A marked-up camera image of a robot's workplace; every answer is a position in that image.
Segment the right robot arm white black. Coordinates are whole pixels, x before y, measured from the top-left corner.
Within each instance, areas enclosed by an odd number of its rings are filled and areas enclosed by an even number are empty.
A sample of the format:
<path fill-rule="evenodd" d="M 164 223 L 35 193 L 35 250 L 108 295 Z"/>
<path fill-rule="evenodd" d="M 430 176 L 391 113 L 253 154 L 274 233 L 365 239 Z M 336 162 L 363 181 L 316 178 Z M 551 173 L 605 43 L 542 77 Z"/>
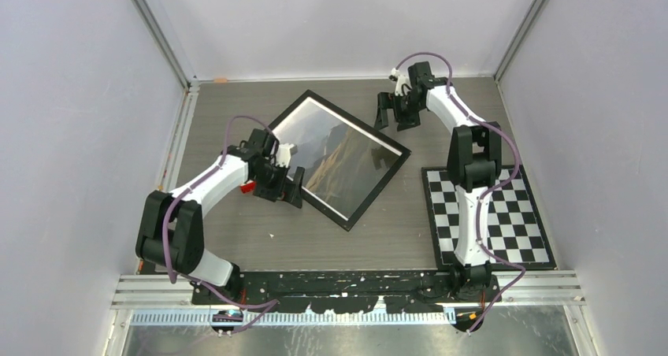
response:
<path fill-rule="evenodd" d="M 451 297 L 469 301 L 492 282 L 488 207 L 502 169 L 501 137 L 495 124 L 460 99 L 448 78 L 432 74 L 427 61 L 411 65 L 406 73 L 393 68 L 389 79 L 395 88 L 377 96 L 375 129 L 388 126 L 388 111 L 403 131 L 417 127 L 421 111 L 428 110 L 451 134 L 447 176 L 458 202 L 458 242 L 446 286 Z"/>

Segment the red screw box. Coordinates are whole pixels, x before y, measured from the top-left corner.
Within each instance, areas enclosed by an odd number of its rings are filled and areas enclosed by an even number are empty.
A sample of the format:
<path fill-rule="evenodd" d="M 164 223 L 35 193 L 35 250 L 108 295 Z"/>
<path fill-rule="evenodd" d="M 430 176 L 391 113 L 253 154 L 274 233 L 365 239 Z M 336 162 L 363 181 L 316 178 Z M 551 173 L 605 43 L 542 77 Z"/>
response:
<path fill-rule="evenodd" d="M 256 188 L 256 182 L 253 180 L 249 180 L 239 186 L 239 189 L 243 194 L 252 193 L 255 188 Z"/>

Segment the black picture frame with photo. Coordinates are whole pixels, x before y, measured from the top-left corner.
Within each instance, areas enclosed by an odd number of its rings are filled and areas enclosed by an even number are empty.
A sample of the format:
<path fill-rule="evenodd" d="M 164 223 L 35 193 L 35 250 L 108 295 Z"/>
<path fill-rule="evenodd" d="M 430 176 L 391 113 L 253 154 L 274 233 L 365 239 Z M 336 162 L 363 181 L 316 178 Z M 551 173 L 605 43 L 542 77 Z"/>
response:
<path fill-rule="evenodd" d="M 270 128 L 294 144 L 289 176 L 303 168 L 302 197 L 349 232 L 411 155 L 406 146 L 312 90 Z"/>

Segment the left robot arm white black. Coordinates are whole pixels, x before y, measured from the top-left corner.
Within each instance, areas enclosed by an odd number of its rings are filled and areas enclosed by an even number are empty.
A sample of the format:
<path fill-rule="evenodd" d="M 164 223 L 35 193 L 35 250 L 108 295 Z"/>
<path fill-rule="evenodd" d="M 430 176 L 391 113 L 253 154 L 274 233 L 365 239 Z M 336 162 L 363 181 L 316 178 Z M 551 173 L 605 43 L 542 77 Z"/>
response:
<path fill-rule="evenodd" d="M 207 250 L 204 218 L 227 194 L 246 184 L 254 196 L 302 207 L 305 169 L 290 176 L 298 147 L 282 143 L 270 131 L 256 128 L 249 139 L 226 146 L 213 164 L 188 183 L 169 192 L 153 191 L 144 203 L 135 254 L 161 265 L 171 280 L 190 278 L 224 304 L 243 290 L 240 267 Z"/>

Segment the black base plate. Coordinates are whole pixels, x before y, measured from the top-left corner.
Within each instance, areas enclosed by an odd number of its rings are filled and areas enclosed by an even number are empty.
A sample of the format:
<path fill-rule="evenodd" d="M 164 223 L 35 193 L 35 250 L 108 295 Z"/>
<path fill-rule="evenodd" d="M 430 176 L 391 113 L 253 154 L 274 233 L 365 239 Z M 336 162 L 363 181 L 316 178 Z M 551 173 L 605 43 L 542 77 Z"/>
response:
<path fill-rule="evenodd" d="M 453 279 L 438 270 L 244 272 L 216 293 L 193 283 L 192 303 L 222 305 L 227 299 L 252 313 L 369 313 L 384 304 L 389 313 L 435 313 L 440 304 L 480 309 L 498 296 L 499 281 L 486 288 L 454 291 Z"/>

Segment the black white checkerboard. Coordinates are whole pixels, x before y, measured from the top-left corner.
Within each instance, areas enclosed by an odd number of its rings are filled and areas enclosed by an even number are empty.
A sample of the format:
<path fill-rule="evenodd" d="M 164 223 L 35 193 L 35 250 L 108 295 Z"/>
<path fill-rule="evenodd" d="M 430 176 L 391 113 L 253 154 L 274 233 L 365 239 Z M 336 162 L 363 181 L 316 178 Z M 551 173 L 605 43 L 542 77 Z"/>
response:
<path fill-rule="evenodd" d="M 421 181 L 431 228 L 436 268 L 446 271 L 456 261 L 458 200 L 444 167 L 424 167 Z M 511 183 L 492 193 L 488 209 L 488 249 L 495 256 L 529 271 L 557 265 L 532 188 L 523 166 Z"/>

